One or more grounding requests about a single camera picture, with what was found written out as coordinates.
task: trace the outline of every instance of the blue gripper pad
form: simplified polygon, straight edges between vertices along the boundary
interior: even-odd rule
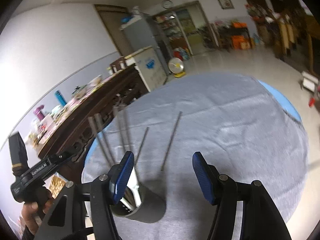
[[[213,205],[215,197],[213,194],[213,185],[206,170],[210,170],[206,161],[200,152],[195,152],[192,156],[192,166],[197,176],[200,188],[204,198]]]
[[[121,162],[117,165],[116,172],[110,179],[111,184],[113,184],[111,193],[113,194],[112,200],[114,204],[117,204],[119,200],[122,199],[133,166],[134,155],[132,152],[127,151],[123,156]]]

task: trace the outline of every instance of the purple bottle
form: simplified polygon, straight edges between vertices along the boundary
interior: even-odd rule
[[[44,105],[38,106],[33,113],[36,115],[36,117],[38,117],[38,119],[41,121],[42,119],[44,119],[44,114],[42,113],[42,109],[44,108]]]

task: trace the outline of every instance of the door frame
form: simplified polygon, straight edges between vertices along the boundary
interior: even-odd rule
[[[161,11],[161,12],[153,15],[152,18],[153,18],[154,20],[156,20],[156,17],[158,17],[158,16],[161,16],[161,15],[164,15],[164,14],[167,14],[167,13],[170,13],[170,12],[172,12],[172,11],[179,10],[179,9],[187,8],[188,6],[191,6],[191,5],[198,5],[198,8],[200,9],[200,12],[201,12],[201,14],[202,14],[202,16],[203,16],[203,18],[204,18],[204,21],[205,21],[205,23],[206,23],[206,25],[207,25],[207,28],[209,29],[210,37],[211,37],[211,39],[212,39],[212,44],[213,44],[214,48],[217,49],[218,46],[217,46],[217,44],[216,44],[216,39],[215,39],[215,37],[214,37],[212,27],[211,27],[211,25],[210,25],[210,23],[209,23],[209,21],[208,21],[208,19],[207,19],[207,16],[206,16],[205,13],[204,13],[204,10],[203,10],[203,8],[202,8],[201,3],[199,2],[199,0],[195,0],[195,1],[192,1],[192,2],[183,3],[183,4],[177,5],[177,6],[175,6],[175,7],[171,7],[170,9],[163,10],[163,11]]]
[[[127,56],[127,55],[122,55],[122,52],[116,43],[116,39],[112,36],[111,31],[109,30],[108,26],[104,23],[104,20],[99,13],[99,12],[115,12],[115,13],[127,13],[129,15],[130,13],[129,13],[127,7],[122,7],[122,6],[117,6],[117,5],[108,5],[108,4],[95,4],[94,7],[97,11],[97,14],[99,15],[101,22],[105,26],[106,31],[108,32],[114,46],[118,50],[119,54],[123,57]]]

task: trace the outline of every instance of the wooden sideboard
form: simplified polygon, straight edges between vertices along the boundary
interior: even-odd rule
[[[69,114],[42,145],[38,157],[42,159],[73,147],[77,156],[62,166],[59,173],[68,180],[81,183],[84,160],[94,140],[88,117],[100,113],[106,127],[113,119],[113,105],[119,100],[128,105],[147,92],[134,65],[120,70]]]

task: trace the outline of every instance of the picture frame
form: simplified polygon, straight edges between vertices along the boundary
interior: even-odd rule
[[[231,0],[218,0],[218,2],[223,10],[234,9]]]

